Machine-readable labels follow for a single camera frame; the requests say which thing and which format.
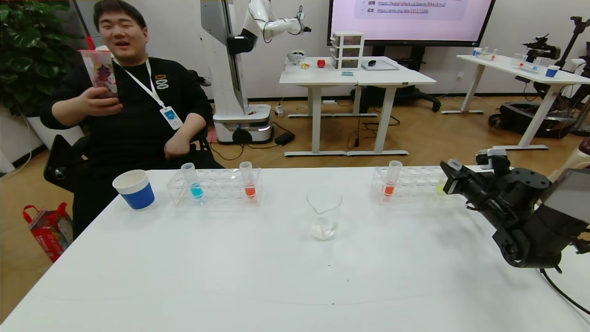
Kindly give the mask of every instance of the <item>black shirt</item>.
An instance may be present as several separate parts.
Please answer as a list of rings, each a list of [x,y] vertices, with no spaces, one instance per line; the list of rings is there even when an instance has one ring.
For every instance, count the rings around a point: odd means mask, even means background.
[[[189,113],[201,115],[206,122],[212,120],[211,105],[194,74],[175,61],[150,57],[149,62],[158,96],[182,121]],[[149,89],[150,77],[145,63],[125,69]],[[166,165],[164,145],[176,131],[160,113],[161,107],[117,64],[114,65],[114,75],[123,109],[116,115],[89,116],[85,120],[90,129],[90,139],[84,151],[89,158],[89,171],[100,176],[118,175],[135,168],[177,168],[179,161]],[[65,76],[43,107],[43,124],[51,129],[68,128],[53,117],[53,104],[77,97],[89,87],[92,83],[82,63]]]

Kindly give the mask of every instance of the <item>blue liquid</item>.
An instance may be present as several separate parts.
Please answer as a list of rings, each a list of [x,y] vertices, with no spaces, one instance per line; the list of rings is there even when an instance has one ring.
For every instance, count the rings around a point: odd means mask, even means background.
[[[194,197],[196,197],[196,198],[203,197],[203,189],[201,189],[201,186],[198,183],[192,183],[190,188],[191,188],[191,194]]]

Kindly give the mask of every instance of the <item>man's hand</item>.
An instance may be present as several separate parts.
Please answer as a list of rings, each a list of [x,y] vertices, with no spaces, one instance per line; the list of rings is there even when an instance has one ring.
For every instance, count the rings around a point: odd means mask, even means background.
[[[166,160],[188,154],[191,151],[190,140],[190,138],[186,138],[177,132],[170,140],[168,140],[166,145],[164,145]]]
[[[121,112],[123,105],[119,104],[119,98],[101,98],[108,94],[105,87],[91,87],[78,97],[81,110],[90,116],[107,116]]]

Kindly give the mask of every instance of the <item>red shopping bag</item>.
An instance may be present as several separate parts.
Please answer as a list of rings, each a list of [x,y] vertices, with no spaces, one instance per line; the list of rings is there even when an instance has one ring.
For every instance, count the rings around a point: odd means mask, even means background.
[[[72,219],[65,211],[66,205],[61,203],[55,211],[47,211],[45,208],[39,211],[32,205],[22,209],[22,216],[27,221],[29,230],[52,262],[55,262],[74,240]],[[27,213],[28,209],[37,211],[34,218]]]

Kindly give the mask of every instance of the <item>red liquid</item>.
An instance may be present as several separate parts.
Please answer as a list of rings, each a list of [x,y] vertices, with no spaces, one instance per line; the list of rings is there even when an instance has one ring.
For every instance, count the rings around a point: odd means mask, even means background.
[[[254,197],[254,196],[256,196],[256,188],[254,188],[254,187],[246,187],[245,190],[246,190],[246,196],[248,196],[248,197]]]
[[[394,190],[395,190],[395,187],[394,186],[392,186],[392,185],[386,185],[385,186],[385,195],[386,196],[393,195],[394,194]]]

